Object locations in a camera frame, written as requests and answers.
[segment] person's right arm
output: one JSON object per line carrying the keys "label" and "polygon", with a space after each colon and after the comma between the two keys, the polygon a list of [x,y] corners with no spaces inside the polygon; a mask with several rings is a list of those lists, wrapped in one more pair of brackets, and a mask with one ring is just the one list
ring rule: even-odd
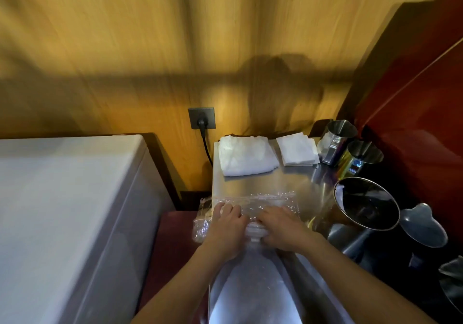
{"label": "person's right arm", "polygon": [[289,209],[266,207],[258,219],[268,229],[263,241],[306,257],[356,324],[435,323],[422,310],[309,230]]}

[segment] hand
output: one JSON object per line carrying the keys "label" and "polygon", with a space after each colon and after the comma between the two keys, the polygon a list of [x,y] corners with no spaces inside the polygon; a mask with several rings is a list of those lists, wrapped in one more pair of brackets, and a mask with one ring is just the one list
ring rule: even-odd
{"label": "hand", "polygon": [[269,246],[284,251],[302,253],[311,238],[321,236],[307,228],[303,222],[287,207],[265,207],[258,215],[258,220],[269,231],[262,238]]}
{"label": "hand", "polygon": [[202,246],[218,255],[222,262],[236,257],[245,243],[245,230],[249,221],[249,216],[241,215],[240,205],[218,203]]}

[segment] clear plastic bag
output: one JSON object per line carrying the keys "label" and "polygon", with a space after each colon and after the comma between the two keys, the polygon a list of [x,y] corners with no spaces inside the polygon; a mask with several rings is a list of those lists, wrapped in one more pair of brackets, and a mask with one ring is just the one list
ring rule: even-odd
{"label": "clear plastic bag", "polygon": [[193,241],[202,243],[209,229],[212,220],[212,211],[219,202],[240,205],[241,213],[247,214],[251,222],[246,227],[246,236],[251,241],[259,241],[260,238],[267,235],[267,230],[263,225],[257,222],[257,216],[265,206],[286,206],[299,216],[299,208],[294,192],[284,192],[277,195],[250,195],[246,197],[207,197],[200,200],[198,214],[193,221]]}

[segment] forearm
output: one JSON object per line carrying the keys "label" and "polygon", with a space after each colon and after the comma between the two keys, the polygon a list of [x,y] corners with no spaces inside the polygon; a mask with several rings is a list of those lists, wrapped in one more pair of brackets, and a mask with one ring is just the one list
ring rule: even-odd
{"label": "forearm", "polygon": [[154,296],[132,324],[177,324],[191,321],[222,260],[200,246],[188,263]]}
{"label": "forearm", "polygon": [[314,233],[300,253],[318,270],[356,324],[434,323],[422,310]]}

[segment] person's left arm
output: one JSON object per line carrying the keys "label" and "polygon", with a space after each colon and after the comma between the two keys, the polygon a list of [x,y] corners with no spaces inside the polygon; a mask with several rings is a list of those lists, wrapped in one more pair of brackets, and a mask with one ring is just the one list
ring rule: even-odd
{"label": "person's left arm", "polygon": [[142,308],[131,324],[188,323],[222,264],[242,249],[249,217],[239,205],[217,204],[204,243],[188,263]]}

